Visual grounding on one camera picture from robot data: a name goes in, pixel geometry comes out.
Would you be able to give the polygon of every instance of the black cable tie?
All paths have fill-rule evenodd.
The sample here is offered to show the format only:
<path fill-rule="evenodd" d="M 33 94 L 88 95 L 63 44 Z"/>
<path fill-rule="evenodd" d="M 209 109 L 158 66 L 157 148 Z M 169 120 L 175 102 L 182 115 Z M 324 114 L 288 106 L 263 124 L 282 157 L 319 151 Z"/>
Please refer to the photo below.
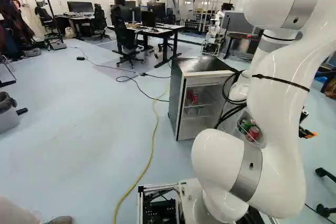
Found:
<path fill-rule="evenodd" d="M 285 84 L 288 84 L 288 85 L 292 85 L 292 86 L 295 86 L 297 88 L 301 88 L 307 92 L 310 92 L 310 89 L 306 88 L 305 86 L 302 86 L 300 84 L 297 84 L 297 83 L 294 83 L 294 82 L 291 82 L 291 81 L 287 81 L 287 80 L 284 80 L 284 79 L 279 79 L 279 78 L 276 78 L 276 77 L 271 77 L 271 76 L 264 76 L 263 74 L 259 73 L 259 74 L 254 74 L 252 77 L 256 77 L 258 79 L 268 79 L 268 80 L 272 80 L 272 81 L 279 81 L 279 82 L 282 82 L 282 83 L 285 83 Z"/>

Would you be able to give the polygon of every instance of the office chair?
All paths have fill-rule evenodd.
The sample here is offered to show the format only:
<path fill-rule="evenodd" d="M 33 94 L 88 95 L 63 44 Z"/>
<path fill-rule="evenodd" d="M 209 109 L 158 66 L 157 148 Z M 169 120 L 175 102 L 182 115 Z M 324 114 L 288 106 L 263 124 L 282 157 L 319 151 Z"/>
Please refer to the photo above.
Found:
<path fill-rule="evenodd" d="M 93 20 L 93 27 L 94 27 L 94 35 L 99 34 L 100 40 L 103 38 L 108 38 L 111 40 L 111 37 L 107 34 L 105 34 L 105 28 L 107 27 L 106 24 L 106 18 L 105 18 L 105 12 L 101 8 L 100 4 L 94 4 L 94 11 L 95 11 L 95 18 Z"/>
<path fill-rule="evenodd" d="M 327 176 L 329 177 L 332 181 L 334 181 L 336 183 L 336 177 L 334 175 L 332 175 L 330 172 L 328 172 L 327 170 L 323 169 L 322 167 L 317 168 L 315 170 L 317 176 L 319 176 L 320 178 Z M 323 217 L 329 217 L 331 214 L 336 213 L 336 208 L 327 208 L 324 207 L 324 205 L 322 204 L 318 204 L 316 207 L 316 212 L 323 216 Z"/>
<path fill-rule="evenodd" d="M 164 22 L 169 25 L 175 25 L 175 15 L 172 8 L 167 8 L 167 15 Z M 162 52 L 163 44 L 158 44 L 159 52 Z M 174 44 L 168 43 L 168 47 L 173 51 Z"/>
<path fill-rule="evenodd" d="M 137 39 L 138 35 L 135 31 L 128 30 L 126 28 L 125 22 L 121 17 L 121 9 L 118 5 L 111 8 L 111 19 L 114 25 L 115 35 L 117 36 L 118 48 L 121 47 L 123 52 L 121 53 L 123 57 L 120 57 L 120 61 L 117 63 L 117 67 L 125 61 L 131 64 L 133 69 L 133 60 L 143 62 L 142 59 L 135 57 L 139 52 L 136 51 L 138 48 Z"/>
<path fill-rule="evenodd" d="M 56 21 L 48 14 L 47 10 L 40 6 L 35 7 L 35 15 L 38 15 L 42 26 L 44 26 L 46 32 L 48 32 L 47 29 L 49 29 L 51 32 L 48 34 L 45 34 L 45 36 L 58 36 L 58 33 L 54 32 L 54 29 L 57 28 Z"/>

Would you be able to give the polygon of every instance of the red can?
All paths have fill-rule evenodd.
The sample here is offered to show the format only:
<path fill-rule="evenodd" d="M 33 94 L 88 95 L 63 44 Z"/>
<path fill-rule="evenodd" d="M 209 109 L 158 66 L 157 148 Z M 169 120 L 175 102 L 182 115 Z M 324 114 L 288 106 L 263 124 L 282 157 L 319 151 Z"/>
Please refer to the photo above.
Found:
<path fill-rule="evenodd" d="M 260 129 L 256 126 L 252 126 L 246 134 L 246 139 L 249 140 L 250 142 L 257 141 L 259 134 Z"/>
<path fill-rule="evenodd" d="M 196 104 L 197 101 L 198 101 L 198 95 L 197 94 L 193 94 L 192 104 Z"/>

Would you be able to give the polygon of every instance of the black office chair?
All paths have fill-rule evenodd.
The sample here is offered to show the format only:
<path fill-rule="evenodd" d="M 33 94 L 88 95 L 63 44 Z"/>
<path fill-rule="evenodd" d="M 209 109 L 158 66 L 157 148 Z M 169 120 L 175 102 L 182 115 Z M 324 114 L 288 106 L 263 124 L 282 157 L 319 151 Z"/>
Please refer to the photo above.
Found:
<path fill-rule="evenodd" d="M 95 18 L 93 20 L 94 35 L 100 35 L 100 40 L 103 38 L 108 38 L 111 40 L 111 37 L 105 34 L 105 28 L 107 27 L 105 12 L 101 8 L 100 4 L 94 4 Z"/>
<path fill-rule="evenodd" d="M 164 22 L 169 25 L 175 25 L 175 15 L 172 8 L 167 8 L 167 15 Z M 163 44 L 158 44 L 159 52 L 162 52 Z M 168 47 L 173 51 L 174 44 L 168 43 Z"/>
<path fill-rule="evenodd" d="M 125 22 L 121 17 L 121 9 L 118 5 L 111 8 L 111 19 L 112 24 L 114 25 L 115 34 L 117 36 L 118 48 L 121 47 L 123 51 L 121 53 L 123 57 L 120 57 L 120 61 L 117 63 L 117 67 L 119 67 L 119 65 L 125 61 L 128 61 L 131 64 L 131 68 L 133 68 L 132 60 L 140 61 L 142 63 L 142 59 L 135 57 L 135 55 L 139 53 L 136 51 L 138 48 L 138 35 L 135 33 L 135 31 L 128 30 L 126 28 Z"/>
<path fill-rule="evenodd" d="M 48 29 L 51 31 L 48 34 L 45 34 L 45 36 L 58 36 L 58 33 L 54 32 L 54 29 L 57 28 L 56 21 L 48 14 L 47 10 L 45 10 L 42 7 L 36 6 L 35 7 L 35 15 L 38 15 L 42 26 L 44 26 L 46 32 L 48 32 Z"/>

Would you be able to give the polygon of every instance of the bag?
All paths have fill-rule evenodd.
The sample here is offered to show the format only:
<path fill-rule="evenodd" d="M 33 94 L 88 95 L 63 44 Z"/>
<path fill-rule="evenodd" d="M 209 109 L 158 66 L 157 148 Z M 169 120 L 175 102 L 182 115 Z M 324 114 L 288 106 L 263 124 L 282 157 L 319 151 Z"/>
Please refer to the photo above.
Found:
<path fill-rule="evenodd" d="M 65 38 L 72 39 L 75 36 L 76 36 L 76 34 L 71 27 L 65 28 Z"/>
<path fill-rule="evenodd" d="M 31 50 L 23 51 L 26 57 L 34 57 L 42 54 L 42 50 L 40 48 L 34 48 Z"/>
<path fill-rule="evenodd" d="M 336 99 L 336 77 L 332 78 L 324 91 L 327 97 Z"/>

